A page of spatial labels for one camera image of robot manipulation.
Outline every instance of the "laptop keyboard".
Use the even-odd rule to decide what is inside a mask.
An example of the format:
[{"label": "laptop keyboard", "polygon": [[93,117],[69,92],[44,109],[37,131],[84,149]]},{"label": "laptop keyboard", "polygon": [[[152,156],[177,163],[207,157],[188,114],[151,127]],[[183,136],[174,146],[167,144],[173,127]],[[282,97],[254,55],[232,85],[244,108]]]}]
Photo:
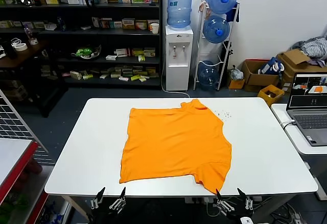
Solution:
[{"label": "laptop keyboard", "polygon": [[295,115],[294,118],[303,129],[326,129],[327,114],[324,115]]}]

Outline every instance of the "white water dispenser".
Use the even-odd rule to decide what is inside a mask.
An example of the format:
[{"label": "white water dispenser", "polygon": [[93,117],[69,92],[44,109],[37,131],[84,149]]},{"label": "white water dispenser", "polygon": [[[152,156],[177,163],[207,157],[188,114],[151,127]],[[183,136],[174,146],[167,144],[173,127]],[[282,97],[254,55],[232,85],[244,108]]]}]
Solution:
[{"label": "white water dispenser", "polygon": [[193,31],[190,26],[166,26],[166,90],[187,90],[189,85]]}]

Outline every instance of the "cup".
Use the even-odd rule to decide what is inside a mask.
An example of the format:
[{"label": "cup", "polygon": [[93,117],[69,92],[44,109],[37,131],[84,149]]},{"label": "cup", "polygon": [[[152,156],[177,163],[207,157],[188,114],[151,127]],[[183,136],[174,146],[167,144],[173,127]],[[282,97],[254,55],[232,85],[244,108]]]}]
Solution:
[{"label": "cup", "polygon": [[151,27],[152,27],[153,34],[157,34],[159,32],[159,24],[158,23],[152,23]]}]

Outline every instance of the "t-shirt sleeve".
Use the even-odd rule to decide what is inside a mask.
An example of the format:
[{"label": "t-shirt sleeve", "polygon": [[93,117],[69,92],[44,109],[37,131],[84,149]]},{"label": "t-shirt sleeve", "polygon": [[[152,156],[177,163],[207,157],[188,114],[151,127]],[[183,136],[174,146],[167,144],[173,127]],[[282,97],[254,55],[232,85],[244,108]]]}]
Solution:
[{"label": "t-shirt sleeve", "polygon": [[196,168],[193,174],[196,183],[201,183],[205,189],[216,194],[216,189],[221,190],[230,164],[226,163],[205,163]]}]

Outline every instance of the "laptop screen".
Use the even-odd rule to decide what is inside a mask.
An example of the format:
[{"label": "laptop screen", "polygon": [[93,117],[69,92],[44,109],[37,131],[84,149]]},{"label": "laptop screen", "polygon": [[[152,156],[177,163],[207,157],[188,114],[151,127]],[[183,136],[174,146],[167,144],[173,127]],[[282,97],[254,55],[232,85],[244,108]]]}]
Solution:
[{"label": "laptop screen", "polygon": [[327,73],[297,73],[288,109],[327,108]]}]

